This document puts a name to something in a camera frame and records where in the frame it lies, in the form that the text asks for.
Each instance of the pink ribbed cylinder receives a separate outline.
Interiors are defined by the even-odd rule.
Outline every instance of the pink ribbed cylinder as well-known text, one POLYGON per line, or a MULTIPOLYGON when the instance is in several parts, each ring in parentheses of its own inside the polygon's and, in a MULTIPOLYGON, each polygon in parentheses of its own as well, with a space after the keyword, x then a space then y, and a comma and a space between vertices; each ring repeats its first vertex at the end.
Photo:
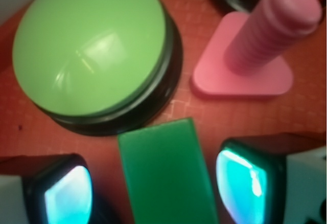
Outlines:
POLYGON ((227 47, 226 65, 239 75, 255 73, 312 33, 321 14, 318 0, 260 0, 227 47))

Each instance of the pink base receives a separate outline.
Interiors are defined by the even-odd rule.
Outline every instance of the pink base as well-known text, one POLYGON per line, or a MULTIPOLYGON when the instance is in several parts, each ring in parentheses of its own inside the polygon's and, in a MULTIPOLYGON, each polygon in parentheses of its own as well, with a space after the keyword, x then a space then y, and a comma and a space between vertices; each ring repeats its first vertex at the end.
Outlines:
POLYGON ((229 70, 223 54, 239 32, 248 14, 227 14, 214 32, 191 78, 191 89, 200 98, 221 96, 276 96, 287 92, 293 74, 282 56, 270 61, 251 76, 240 76, 229 70))

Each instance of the orange table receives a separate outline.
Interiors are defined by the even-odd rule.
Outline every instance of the orange table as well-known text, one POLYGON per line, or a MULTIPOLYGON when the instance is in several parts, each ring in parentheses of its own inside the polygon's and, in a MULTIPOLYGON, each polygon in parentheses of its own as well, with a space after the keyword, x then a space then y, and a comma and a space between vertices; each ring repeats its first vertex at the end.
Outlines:
MULTIPOLYGON (((223 15, 209 0, 162 1, 180 30, 184 64, 176 94, 149 125, 193 117, 215 191, 215 159, 227 137, 325 131, 325 19, 313 35, 284 54, 295 77, 287 94, 266 100, 203 101, 190 92, 189 79, 223 15)), ((116 137, 87 137, 60 127, 18 86, 11 65, 11 46, 20 17, 18 13, 0 27, 0 156, 79 153, 89 165, 95 189, 113 204, 123 223, 133 222, 116 137)))

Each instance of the toy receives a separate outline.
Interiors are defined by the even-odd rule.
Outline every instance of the toy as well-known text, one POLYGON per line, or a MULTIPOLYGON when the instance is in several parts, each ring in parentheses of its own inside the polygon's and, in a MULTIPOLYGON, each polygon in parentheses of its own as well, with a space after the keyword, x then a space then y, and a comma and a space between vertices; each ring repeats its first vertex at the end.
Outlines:
POLYGON ((36 0, 13 46, 27 96, 85 135, 142 126, 172 96, 181 65, 178 30, 159 0, 36 0))
POLYGON ((1 223, 88 223, 93 198, 77 154, 0 158, 1 223))
POLYGON ((293 75, 280 54, 320 18, 318 0, 260 0, 250 16, 226 15, 194 69, 192 91, 202 98, 284 94, 293 75))
POLYGON ((135 223, 217 223, 191 119, 118 136, 135 223))
POLYGON ((222 202, 236 223, 325 223, 325 134, 230 138, 217 156, 222 202))

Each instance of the green button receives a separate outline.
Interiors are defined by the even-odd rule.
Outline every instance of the green button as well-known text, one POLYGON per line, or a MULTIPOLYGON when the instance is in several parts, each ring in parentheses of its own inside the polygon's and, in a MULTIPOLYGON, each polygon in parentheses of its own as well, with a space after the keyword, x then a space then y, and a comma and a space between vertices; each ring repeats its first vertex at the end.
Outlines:
POLYGON ((191 119, 119 135, 135 223, 218 223, 191 119))
POLYGON ((53 113, 117 109, 151 81, 165 30, 159 0, 36 0, 15 36, 15 74, 53 113))

